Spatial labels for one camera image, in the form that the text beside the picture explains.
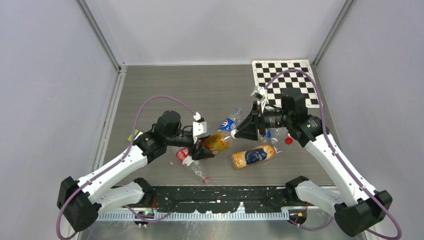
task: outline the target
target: yellow tag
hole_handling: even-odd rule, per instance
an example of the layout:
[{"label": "yellow tag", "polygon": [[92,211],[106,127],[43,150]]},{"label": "yellow tag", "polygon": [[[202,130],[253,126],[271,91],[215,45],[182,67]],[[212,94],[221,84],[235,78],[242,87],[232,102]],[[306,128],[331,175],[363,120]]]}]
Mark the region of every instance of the yellow tag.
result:
[{"label": "yellow tag", "polygon": [[[139,133],[139,130],[135,130],[135,135],[137,136],[137,134]],[[127,138],[128,139],[128,142],[131,142],[131,138],[133,137],[133,135],[131,134],[131,135],[129,135],[129,137]]]}]

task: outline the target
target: white wall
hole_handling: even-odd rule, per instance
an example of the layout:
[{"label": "white wall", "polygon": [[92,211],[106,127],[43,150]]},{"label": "white wall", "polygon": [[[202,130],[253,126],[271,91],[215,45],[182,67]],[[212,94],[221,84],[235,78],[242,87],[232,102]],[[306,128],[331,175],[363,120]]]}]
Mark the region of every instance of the white wall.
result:
[{"label": "white wall", "polygon": [[[423,9],[357,1],[318,66],[343,152],[392,195],[405,240],[424,235]],[[387,217],[380,226],[395,236]]]},{"label": "white wall", "polygon": [[313,60],[344,0],[87,2],[127,65],[171,65]]},{"label": "white wall", "polygon": [[89,172],[116,71],[73,0],[0,3],[0,232],[56,240],[61,181]]}]

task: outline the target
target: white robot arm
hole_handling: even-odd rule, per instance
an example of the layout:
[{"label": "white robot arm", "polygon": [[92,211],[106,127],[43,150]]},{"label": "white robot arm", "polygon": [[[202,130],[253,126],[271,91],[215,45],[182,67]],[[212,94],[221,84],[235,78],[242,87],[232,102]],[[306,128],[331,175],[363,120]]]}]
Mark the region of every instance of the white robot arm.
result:
[{"label": "white robot arm", "polygon": [[197,113],[191,130],[181,129],[181,116],[175,111],[166,111],[147,132],[139,132],[129,150],[126,149],[101,168],[77,180],[64,179],[60,185],[57,207],[62,210],[66,201],[81,189],[63,209],[72,228],[80,232],[93,224],[102,213],[129,204],[148,204],[155,192],[143,178],[117,187],[124,177],[146,166],[163,155],[167,146],[188,147],[194,160],[213,158],[215,155],[198,143],[209,136],[207,123]]},{"label": "white robot arm", "polygon": [[232,136],[256,141],[258,135],[264,135],[268,128],[286,127],[290,136],[318,160],[340,192],[332,192],[300,176],[286,183],[285,195],[290,198],[289,201],[308,202],[319,207],[333,216],[339,227],[351,237],[383,220],[385,212],[368,195],[365,188],[386,209],[390,207],[392,197],[385,190],[377,191],[354,168],[333,136],[328,133],[328,129],[323,131],[321,119],[308,114],[305,97],[298,88],[285,89],[281,93],[282,107],[269,106],[272,109],[263,108],[267,97],[266,91],[264,93],[260,87],[254,89],[252,96],[257,97],[259,103],[253,103],[251,113],[231,132]]}]

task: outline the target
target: floor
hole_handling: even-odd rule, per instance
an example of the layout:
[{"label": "floor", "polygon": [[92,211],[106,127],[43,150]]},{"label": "floor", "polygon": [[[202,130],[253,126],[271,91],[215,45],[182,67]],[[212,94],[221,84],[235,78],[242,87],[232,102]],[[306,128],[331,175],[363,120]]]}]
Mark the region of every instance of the floor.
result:
[{"label": "floor", "polygon": [[[182,100],[199,111],[213,129],[236,108],[242,108],[243,117],[252,108],[250,97],[254,86],[252,65],[180,65],[180,66],[129,66],[114,119],[104,162],[107,163],[127,146],[135,117],[145,100],[155,95],[169,95]],[[185,108],[167,100],[150,102],[141,113],[137,128],[149,130],[166,110],[181,114],[182,125],[190,125],[193,118]],[[319,116],[319,110],[309,113]],[[335,135],[333,123],[325,108],[327,127]],[[204,161],[211,185],[279,185],[300,175],[306,176],[318,185],[333,185],[320,164],[294,142],[282,144],[281,153],[274,158],[254,165],[234,169],[230,156],[233,153],[250,150],[256,143],[236,139],[232,148],[219,153],[215,158]],[[149,165],[125,177],[119,185],[125,185],[135,178],[145,178],[151,185],[200,185],[179,161],[167,152]]]}]

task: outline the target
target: red bottle cap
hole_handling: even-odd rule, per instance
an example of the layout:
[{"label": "red bottle cap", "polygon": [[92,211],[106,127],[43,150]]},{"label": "red bottle cap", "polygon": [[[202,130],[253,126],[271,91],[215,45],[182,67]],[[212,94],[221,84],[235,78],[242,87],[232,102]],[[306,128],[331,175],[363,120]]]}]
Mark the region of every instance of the red bottle cap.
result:
[{"label": "red bottle cap", "polygon": [[286,138],[285,139],[285,143],[288,144],[288,145],[292,144],[293,143],[293,138],[291,138],[291,137]]}]

